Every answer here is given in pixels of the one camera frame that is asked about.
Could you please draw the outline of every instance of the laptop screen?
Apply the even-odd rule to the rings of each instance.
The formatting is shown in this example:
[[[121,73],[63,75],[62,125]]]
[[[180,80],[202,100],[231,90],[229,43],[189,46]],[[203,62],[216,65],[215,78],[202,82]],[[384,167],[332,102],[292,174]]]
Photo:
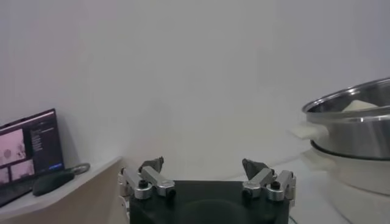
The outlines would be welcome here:
[[[55,110],[0,127],[0,187],[64,169]]]

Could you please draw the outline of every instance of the laptop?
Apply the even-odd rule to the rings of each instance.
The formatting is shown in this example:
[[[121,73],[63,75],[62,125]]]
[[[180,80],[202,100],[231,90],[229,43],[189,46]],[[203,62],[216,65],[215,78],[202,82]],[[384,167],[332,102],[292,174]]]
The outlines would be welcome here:
[[[0,207],[32,190],[34,181],[63,170],[55,109],[0,127]]]

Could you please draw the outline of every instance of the white pot handle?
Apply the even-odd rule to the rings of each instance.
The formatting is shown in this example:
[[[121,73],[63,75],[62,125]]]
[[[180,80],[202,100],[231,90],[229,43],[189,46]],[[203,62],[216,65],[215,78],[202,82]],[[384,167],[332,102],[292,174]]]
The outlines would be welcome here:
[[[289,132],[301,140],[318,140],[329,135],[329,131],[325,126],[310,122],[302,122],[295,128],[290,129]]]

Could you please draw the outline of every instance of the black mouse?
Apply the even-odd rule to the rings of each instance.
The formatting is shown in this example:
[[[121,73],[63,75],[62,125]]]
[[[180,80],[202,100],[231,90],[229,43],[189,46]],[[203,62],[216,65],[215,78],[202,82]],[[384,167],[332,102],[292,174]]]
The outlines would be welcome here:
[[[34,186],[32,187],[32,194],[34,196],[47,194],[73,179],[74,172],[69,170],[45,175],[34,182]]]

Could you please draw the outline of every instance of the stainless steel pot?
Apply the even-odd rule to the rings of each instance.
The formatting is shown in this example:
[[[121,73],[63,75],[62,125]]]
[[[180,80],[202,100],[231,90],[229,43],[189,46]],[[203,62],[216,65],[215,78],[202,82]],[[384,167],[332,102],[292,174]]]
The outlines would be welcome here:
[[[353,100],[378,107],[342,112]],[[306,104],[307,138],[325,153],[390,160],[390,78],[364,83]]]

